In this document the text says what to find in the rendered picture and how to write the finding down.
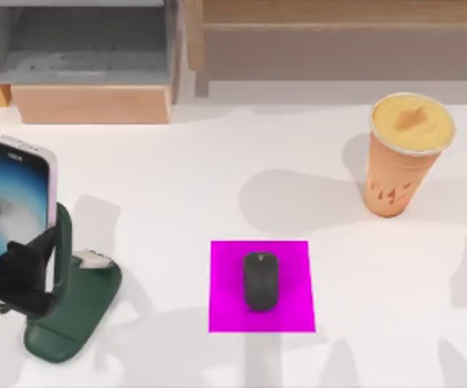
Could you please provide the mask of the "grey pierced drawer inside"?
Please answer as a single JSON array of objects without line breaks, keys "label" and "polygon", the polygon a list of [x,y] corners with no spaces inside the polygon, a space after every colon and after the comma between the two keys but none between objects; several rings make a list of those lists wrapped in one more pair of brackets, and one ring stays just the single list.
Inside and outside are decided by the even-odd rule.
[{"label": "grey pierced drawer inside", "polygon": [[167,84],[178,10],[178,0],[0,0],[0,84]]}]

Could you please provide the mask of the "white smartphone with blue screen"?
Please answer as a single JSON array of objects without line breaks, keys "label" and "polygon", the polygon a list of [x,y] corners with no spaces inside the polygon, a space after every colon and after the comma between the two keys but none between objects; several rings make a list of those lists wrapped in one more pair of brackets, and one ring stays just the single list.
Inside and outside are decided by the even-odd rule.
[{"label": "white smartphone with blue screen", "polygon": [[0,256],[56,224],[57,157],[45,148],[0,136]]}]

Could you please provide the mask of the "orange drink cup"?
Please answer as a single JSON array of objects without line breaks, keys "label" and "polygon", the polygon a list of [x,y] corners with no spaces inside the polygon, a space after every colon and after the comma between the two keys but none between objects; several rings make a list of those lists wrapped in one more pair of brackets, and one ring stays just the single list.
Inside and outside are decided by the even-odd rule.
[{"label": "orange drink cup", "polygon": [[410,92],[378,100],[369,126],[364,204],[380,217],[395,217],[406,210],[437,158],[451,145],[456,126],[442,103]]}]

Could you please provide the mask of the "dark green phone stand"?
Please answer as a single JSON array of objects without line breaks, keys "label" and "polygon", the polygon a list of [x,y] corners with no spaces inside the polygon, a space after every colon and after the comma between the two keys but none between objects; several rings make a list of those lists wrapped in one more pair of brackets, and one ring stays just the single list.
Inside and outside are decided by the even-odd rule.
[{"label": "dark green phone stand", "polygon": [[122,272],[115,261],[105,269],[78,266],[74,258],[71,218],[66,208],[58,203],[52,289],[57,302],[46,316],[27,320],[24,347],[32,355],[54,364],[76,356],[94,334],[121,281]]}]

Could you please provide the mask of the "small white grey block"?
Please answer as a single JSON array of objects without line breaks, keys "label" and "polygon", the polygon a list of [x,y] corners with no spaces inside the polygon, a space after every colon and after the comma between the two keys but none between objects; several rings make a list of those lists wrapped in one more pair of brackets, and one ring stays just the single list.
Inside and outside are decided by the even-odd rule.
[{"label": "small white grey block", "polygon": [[93,250],[75,251],[74,258],[81,269],[105,269],[114,264],[113,259]]}]

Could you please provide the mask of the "pale wooden drawer front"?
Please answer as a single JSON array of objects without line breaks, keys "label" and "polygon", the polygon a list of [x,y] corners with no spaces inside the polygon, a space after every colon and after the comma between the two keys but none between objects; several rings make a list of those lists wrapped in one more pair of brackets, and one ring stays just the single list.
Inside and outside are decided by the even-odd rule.
[{"label": "pale wooden drawer front", "polygon": [[24,124],[166,124],[169,85],[13,85]]}]

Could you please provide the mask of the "magenta square mat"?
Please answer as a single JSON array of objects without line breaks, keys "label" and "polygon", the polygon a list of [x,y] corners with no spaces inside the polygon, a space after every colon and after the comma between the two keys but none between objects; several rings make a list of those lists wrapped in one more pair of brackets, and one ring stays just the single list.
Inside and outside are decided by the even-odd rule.
[{"label": "magenta square mat", "polygon": [[[245,299],[246,257],[274,257],[278,300],[255,311]],[[304,240],[226,240],[210,242],[208,302],[210,333],[315,332],[309,244]]]}]

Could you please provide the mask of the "black computer mouse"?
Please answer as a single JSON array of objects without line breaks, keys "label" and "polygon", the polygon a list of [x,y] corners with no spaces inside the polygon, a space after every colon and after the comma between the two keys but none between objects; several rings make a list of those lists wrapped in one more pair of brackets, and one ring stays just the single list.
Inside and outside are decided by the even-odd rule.
[{"label": "black computer mouse", "polygon": [[271,252],[251,252],[243,259],[243,296],[250,310],[264,312],[279,301],[279,261]]}]

